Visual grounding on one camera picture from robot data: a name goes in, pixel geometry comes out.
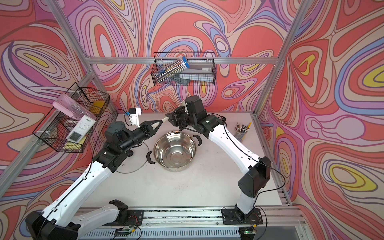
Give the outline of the stainless steel pot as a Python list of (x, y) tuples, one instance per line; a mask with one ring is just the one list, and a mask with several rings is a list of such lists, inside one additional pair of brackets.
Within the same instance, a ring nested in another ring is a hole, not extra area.
[(170, 172), (181, 172), (192, 164), (197, 149), (203, 143), (199, 135), (190, 136), (181, 131), (161, 136), (152, 151), (146, 154), (149, 164), (158, 164)]

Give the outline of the glass pot lid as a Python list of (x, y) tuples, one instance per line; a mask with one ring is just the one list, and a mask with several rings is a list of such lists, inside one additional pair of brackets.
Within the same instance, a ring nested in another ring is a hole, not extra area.
[(119, 174), (131, 174), (140, 170), (146, 163), (146, 155), (150, 151), (146, 142), (139, 144), (131, 149), (133, 151), (132, 156), (127, 157), (123, 163), (116, 170)]

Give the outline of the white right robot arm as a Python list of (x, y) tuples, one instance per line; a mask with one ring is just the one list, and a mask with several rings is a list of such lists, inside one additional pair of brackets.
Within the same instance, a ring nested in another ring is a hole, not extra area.
[(270, 180), (271, 161), (261, 158), (247, 149), (228, 130), (224, 117), (209, 114), (198, 96), (186, 98), (170, 113), (168, 121), (180, 130), (191, 129), (219, 146), (244, 174), (238, 181), (240, 199), (235, 205), (239, 218), (252, 214), (258, 193)]

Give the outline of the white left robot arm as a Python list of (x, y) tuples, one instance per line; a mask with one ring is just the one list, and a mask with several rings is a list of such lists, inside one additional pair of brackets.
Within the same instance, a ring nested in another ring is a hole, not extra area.
[(145, 121), (132, 131), (124, 122), (111, 123), (105, 131), (103, 148), (83, 174), (44, 210), (28, 214), (26, 224), (32, 238), (77, 240), (105, 224), (126, 224), (134, 220), (127, 205), (118, 200), (112, 200), (83, 217), (75, 218), (75, 214), (94, 190), (120, 167), (131, 149), (154, 136), (162, 123), (162, 120)]

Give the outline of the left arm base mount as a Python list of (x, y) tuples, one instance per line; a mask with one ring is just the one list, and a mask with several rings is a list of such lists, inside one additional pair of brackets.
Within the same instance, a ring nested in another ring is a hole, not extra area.
[(112, 200), (109, 204), (118, 208), (117, 218), (104, 226), (133, 226), (142, 225), (144, 210), (129, 210), (128, 206), (119, 200)]

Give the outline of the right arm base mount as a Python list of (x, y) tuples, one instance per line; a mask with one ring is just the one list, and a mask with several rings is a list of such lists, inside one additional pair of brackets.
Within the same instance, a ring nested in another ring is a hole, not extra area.
[(253, 207), (248, 214), (244, 214), (235, 206), (234, 208), (221, 208), (224, 225), (261, 225), (264, 223), (261, 210)]

